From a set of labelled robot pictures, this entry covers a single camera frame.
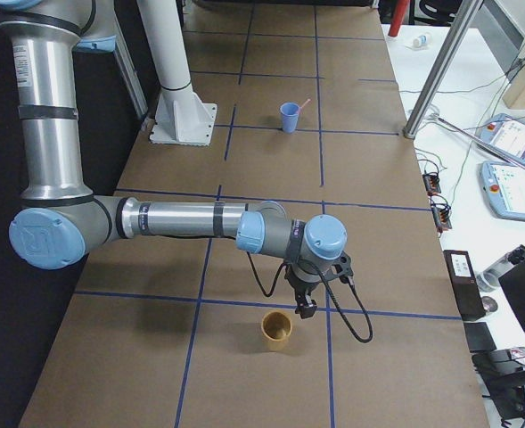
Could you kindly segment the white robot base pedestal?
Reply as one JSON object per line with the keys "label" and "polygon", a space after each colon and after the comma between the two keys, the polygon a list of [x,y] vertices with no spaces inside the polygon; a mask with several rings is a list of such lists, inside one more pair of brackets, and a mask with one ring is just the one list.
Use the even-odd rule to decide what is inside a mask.
{"label": "white robot base pedestal", "polygon": [[160,82],[151,142],[208,146],[217,105],[204,103],[193,90],[176,1],[137,5]]}

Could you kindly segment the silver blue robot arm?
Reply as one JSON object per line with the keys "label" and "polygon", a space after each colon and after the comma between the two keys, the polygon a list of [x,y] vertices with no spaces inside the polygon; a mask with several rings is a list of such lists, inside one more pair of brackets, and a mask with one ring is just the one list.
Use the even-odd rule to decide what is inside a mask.
{"label": "silver blue robot arm", "polygon": [[115,194],[141,122],[129,116],[122,89],[112,1],[0,1],[0,30],[12,45],[24,150],[21,207],[8,239],[29,265],[67,268],[109,243],[143,236],[226,239],[247,255],[279,259],[303,318],[316,312],[319,285],[349,277],[348,234],[333,216],[292,219],[277,202]]}

